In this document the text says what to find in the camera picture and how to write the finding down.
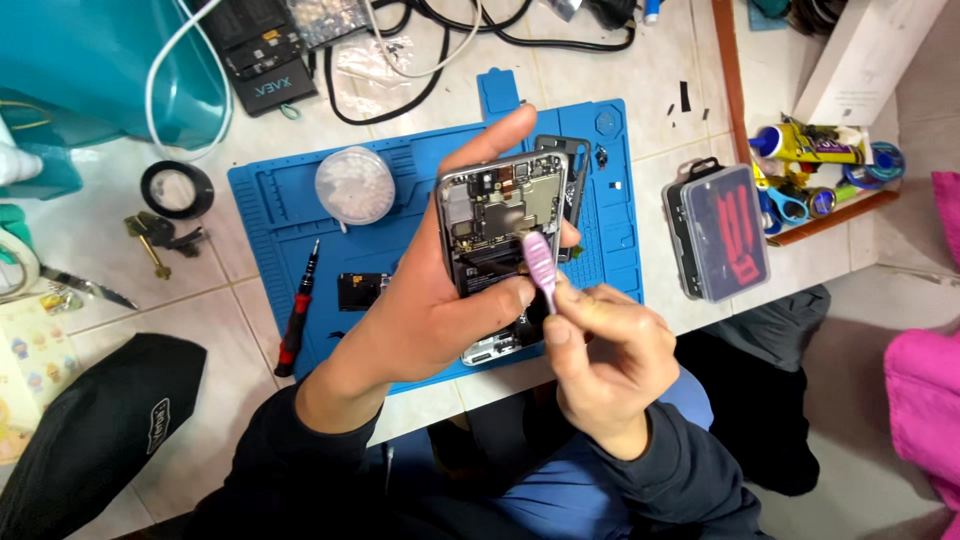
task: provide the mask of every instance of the hand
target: hand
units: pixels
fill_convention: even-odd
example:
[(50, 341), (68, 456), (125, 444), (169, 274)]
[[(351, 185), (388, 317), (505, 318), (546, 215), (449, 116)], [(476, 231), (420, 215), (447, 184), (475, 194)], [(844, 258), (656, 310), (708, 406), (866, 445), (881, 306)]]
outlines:
[[(537, 111), (525, 105), (447, 156), (443, 172), (495, 160), (526, 138)], [(564, 221), (561, 243), (580, 234)], [(431, 202), (387, 291), (318, 368), (337, 368), (341, 391), (359, 394), (379, 384), (423, 380), (440, 373), (481, 337), (516, 320), (533, 301), (526, 278), (511, 278), (465, 299), (446, 273), (440, 225)]]
[[(557, 311), (543, 322), (566, 419), (607, 453), (632, 460), (646, 450), (645, 409), (680, 376), (677, 339), (653, 310), (603, 283), (579, 291), (557, 282)], [(596, 338), (589, 345), (584, 332)]]

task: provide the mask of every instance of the blade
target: blade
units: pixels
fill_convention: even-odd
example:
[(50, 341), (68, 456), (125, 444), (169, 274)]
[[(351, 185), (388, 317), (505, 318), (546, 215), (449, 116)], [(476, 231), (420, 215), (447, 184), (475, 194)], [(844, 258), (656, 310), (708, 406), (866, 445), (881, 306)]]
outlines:
[(104, 287), (97, 282), (92, 282), (90, 280), (85, 280), (83, 278), (78, 278), (73, 274), (67, 274), (62, 270), (57, 270), (56, 268), (51, 268), (49, 266), (40, 265), (40, 276), (57, 283), (63, 283), (64, 285), (77, 289), (81, 292), (85, 292), (90, 296), (95, 296), (97, 298), (103, 298), (104, 300), (109, 300), (114, 304), (137, 310), (139, 307), (136, 306), (133, 302), (127, 299), (127, 297), (116, 292), (115, 290)]

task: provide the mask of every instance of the red screwdriver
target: red screwdriver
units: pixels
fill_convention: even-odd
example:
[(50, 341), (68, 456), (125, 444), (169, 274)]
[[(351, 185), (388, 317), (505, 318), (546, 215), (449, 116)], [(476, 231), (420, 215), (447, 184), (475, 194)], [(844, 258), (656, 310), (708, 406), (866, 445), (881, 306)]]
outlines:
[(313, 245), (313, 253), (306, 262), (306, 272), (300, 278), (300, 288), (294, 295), (294, 311), (287, 319), (287, 332), (280, 342), (280, 359), (276, 363), (274, 375), (290, 377), (294, 374), (294, 360), (300, 352), (303, 343), (303, 323), (306, 322), (306, 307), (310, 305), (310, 293), (313, 291), (313, 273), (317, 269), (317, 250), (320, 248), (320, 239)]

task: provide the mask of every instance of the wooden edge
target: wooden edge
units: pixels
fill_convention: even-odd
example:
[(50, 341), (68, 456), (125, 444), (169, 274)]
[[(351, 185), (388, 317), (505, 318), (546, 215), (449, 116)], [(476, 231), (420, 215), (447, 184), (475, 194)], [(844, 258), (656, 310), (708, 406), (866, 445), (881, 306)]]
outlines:
[(736, 160), (747, 165), (753, 162), (747, 139), (747, 124), (744, 119), (743, 83), (740, 80), (740, 57), (736, 50), (736, 26), (733, 21), (733, 2), (736, 0), (713, 0), (713, 25), (720, 43), (720, 60), (723, 63), (724, 85), (727, 87), (727, 103), (733, 127), (733, 147)]
[(863, 215), (870, 210), (889, 205), (899, 198), (900, 194), (897, 193), (897, 191), (880, 191), (876, 195), (867, 197), (862, 201), (857, 201), (848, 207), (841, 208), (825, 218), (810, 220), (800, 227), (795, 227), (789, 231), (786, 231), (785, 233), (780, 233), (776, 236), (767, 238), (767, 245), (775, 248), (781, 248), (794, 242), (799, 242), (808, 236), (813, 236), (814, 234), (821, 233), (830, 227), (834, 227), (845, 221), (850, 221), (851, 219), (854, 219), (854, 217)]

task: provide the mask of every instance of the pink cloth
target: pink cloth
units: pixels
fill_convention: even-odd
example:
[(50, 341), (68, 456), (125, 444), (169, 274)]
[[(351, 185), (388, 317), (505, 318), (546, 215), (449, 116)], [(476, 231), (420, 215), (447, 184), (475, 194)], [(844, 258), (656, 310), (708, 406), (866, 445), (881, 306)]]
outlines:
[(947, 245), (953, 260), (960, 266), (960, 174), (936, 172), (933, 180), (933, 197), (937, 201), (940, 220), (944, 222)]
[[(960, 333), (905, 331), (887, 347), (884, 372), (894, 449), (960, 511)], [(960, 517), (943, 539), (960, 540)]]

